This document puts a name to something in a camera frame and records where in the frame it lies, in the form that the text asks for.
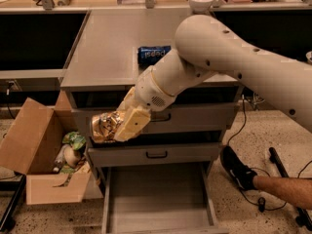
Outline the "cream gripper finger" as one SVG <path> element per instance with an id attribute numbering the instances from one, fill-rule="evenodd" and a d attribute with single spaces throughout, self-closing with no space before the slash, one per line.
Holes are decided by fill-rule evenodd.
<path id="1" fill-rule="evenodd" d="M 122 124 L 114 135 L 116 141 L 124 142 L 137 137 L 141 130 L 150 122 L 151 114 L 148 109 L 141 106 L 131 106 L 125 112 Z"/>
<path id="2" fill-rule="evenodd" d="M 123 98 L 120 105 L 117 107 L 118 111 L 130 111 L 135 108 L 136 98 L 135 98 L 136 87 L 131 87 L 125 97 Z"/>

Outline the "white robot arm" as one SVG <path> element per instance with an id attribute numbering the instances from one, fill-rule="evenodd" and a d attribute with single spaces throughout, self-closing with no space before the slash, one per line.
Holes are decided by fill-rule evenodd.
<path id="1" fill-rule="evenodd" d="M 153 111 L 182 91 L 224 73 L 312 131 L 312 66 L 253 46 L 210 16 L 195 15 L 176 29 L 174 47 L 137 78 L 118 109 L 125 113 L 114 139 L 136 137 Z"/>

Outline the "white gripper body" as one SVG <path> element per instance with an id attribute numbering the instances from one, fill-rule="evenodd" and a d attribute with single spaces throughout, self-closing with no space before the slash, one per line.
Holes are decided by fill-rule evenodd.
<path id="1" fill-rule="evenodd" d="M 176 96 L 168 95 L 160 88 L 153 71 L 154 66 L 151 65 L 138 76 L 135 99 L 152 111 L 163 111 L 176 100 Z"/>

